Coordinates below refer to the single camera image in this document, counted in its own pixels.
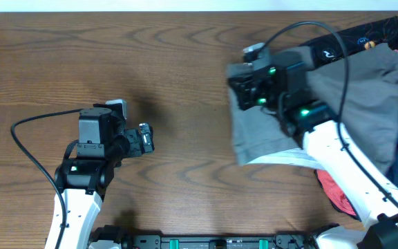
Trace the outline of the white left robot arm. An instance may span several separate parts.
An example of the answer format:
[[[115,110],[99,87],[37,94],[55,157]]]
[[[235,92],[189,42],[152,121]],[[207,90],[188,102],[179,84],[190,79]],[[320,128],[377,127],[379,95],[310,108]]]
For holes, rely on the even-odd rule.
[[[65,153],[55,172],[58,193],[46,248],[87,248],[93,224],[116,167],[125,158],[154,151],[153,129],[141,123],[126,128],[119,104],[96,105],[79,112],[76,156]]]

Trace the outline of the grey shorts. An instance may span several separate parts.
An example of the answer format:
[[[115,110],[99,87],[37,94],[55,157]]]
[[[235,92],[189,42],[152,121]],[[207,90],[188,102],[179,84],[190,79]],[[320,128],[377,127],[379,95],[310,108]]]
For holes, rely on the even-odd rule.
[[[376,168],[386,173],[395,160],[398,143],[398,52],[387,44],[351,55],[350,79],[342,123],[348,134]],[[286,136],[276,118],[260,107],[238,108],[229,90],[232,147],[236,162],[322,166]]]

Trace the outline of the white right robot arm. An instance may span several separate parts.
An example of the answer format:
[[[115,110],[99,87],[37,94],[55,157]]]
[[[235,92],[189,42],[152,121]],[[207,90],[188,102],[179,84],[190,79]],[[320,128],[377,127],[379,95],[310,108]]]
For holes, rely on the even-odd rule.
[[[277,235],[275,248],[398,248],[398,187],[375,166],[334,109],[310,86],[301,60],[230,64],[237,108],[271,108],[295,139],[343,190],[363,231],[327,225],[307,234]]]

